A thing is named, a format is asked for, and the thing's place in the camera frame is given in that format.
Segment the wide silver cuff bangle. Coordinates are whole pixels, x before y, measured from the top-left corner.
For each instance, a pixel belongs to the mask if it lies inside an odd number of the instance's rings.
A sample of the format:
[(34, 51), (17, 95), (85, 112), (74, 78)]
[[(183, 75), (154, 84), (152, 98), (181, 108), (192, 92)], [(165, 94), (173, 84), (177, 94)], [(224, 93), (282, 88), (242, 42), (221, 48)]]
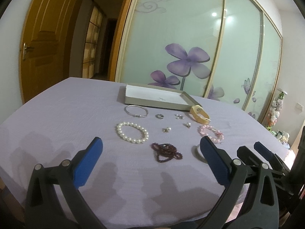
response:
[(201, 153), (200, 145), (193, 146), (191, 151), (192, 151), (193, 156), (196, 159), (198, 159), (199, 161), (201, 161), (203, 163), (207, 163), (206, 159), (204, 158), (203, 154)]

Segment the beige watch band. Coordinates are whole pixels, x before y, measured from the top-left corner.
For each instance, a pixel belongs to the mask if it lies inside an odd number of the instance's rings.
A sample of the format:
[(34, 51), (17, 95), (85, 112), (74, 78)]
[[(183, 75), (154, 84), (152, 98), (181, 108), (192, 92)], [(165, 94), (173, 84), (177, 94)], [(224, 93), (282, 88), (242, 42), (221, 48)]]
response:
[(199, 105), (194, 105), (190, 109), (190, 113), (193, 116), (194, 120), (202, 125), (210, 124), (209, 115), (203, 110)]

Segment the small silver earrings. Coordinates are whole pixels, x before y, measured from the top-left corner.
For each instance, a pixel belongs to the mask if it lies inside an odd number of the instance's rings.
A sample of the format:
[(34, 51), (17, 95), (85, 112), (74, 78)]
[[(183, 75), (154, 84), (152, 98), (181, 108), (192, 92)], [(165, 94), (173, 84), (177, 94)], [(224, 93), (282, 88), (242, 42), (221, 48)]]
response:
[(183, 115), (175, 114), (177, 119), (184, 119), (185, 117)]

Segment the pearl earring pair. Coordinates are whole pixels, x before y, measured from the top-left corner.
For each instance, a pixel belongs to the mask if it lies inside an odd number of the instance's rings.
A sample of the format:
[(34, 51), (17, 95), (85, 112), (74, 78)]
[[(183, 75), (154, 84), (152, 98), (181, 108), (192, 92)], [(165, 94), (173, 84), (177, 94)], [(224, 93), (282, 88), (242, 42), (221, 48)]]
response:
[(166, 127), (163, 129), (163, 132), (168, 133), (171, 131), (171, 127)]

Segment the thin silver bangle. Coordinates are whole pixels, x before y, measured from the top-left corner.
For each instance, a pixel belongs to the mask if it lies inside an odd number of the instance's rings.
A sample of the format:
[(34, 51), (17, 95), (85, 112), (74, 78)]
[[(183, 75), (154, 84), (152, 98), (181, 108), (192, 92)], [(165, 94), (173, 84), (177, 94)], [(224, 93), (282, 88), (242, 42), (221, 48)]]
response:
[(146, 118), (148, 116), (148, 109), (138, 105), (127, 105), (124, 107), (124, 111), (135, 118)]

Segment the plush toy stack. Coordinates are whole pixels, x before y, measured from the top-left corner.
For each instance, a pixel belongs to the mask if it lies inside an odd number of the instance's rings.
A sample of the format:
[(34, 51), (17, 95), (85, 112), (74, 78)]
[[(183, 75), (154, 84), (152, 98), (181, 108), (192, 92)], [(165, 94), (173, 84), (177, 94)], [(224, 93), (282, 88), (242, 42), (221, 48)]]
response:
[(265, 121), (265, 127), (269, 129), (271, 129), (277, 123), (283, 108), (285, 96), (287, 95), (287, 92), (281, 88), (278, 88), (277, 91), (277, 95), (271, 102)]

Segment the purple tablecloth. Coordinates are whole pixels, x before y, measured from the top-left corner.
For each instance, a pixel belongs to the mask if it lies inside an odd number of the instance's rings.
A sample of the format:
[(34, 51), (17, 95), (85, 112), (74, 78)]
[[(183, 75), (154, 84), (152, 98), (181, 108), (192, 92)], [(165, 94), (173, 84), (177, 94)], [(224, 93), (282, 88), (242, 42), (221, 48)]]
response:
[(25, 204), (36, 164), (58, 166), (99, 137), (103, 152), (79, 191), (107, 228), (205, 219), (224, 187), (192, 154), (201, 140), (198, 123), (156, 108), (133, 118), (118, 99), (121, 86), (71, 77), (17, 109), (1, 124), (4, 183)]

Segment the grey cardboard tray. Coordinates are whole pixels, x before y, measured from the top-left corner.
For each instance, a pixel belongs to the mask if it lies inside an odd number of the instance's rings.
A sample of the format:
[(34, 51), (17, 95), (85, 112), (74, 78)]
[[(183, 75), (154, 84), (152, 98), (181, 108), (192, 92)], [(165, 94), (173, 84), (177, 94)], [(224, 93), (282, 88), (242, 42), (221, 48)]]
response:
[(188, 112), (199, 103), (188, 93), (165, 87), (127, 84), (118, 91), (118, 99), (126, 105)]

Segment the floral sliding wardrobe door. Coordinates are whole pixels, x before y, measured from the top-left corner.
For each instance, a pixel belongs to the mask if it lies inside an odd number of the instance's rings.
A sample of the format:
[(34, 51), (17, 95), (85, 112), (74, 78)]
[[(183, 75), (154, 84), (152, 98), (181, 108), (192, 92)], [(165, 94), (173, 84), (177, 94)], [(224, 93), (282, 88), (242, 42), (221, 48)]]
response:
[(136, 0), (117, 81), (202, 96), (219, 47), (225, 0)]

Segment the brown wooden door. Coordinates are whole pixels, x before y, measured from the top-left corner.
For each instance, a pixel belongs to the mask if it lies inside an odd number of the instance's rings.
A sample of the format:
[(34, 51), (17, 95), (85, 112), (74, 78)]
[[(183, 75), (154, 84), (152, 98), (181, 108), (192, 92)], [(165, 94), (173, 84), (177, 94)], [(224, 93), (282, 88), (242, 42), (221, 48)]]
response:
[(69, 24), (77, 0), (31, 0), (20, 48), (34, 47), (26, 59), (20, 53), (22, 101), (31, 100), (68, 76), (72, 34)]

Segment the white wall switch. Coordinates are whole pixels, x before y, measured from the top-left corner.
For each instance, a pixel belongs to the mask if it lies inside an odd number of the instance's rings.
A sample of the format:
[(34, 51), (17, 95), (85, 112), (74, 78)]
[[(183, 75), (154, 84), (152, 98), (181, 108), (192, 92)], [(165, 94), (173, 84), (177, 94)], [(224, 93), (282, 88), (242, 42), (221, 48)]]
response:
[(304, 110), (304, 106), (302, 104), (298, 103), (298, 102), (296, 102), (295, 108), (300, 110), (300, 111)]

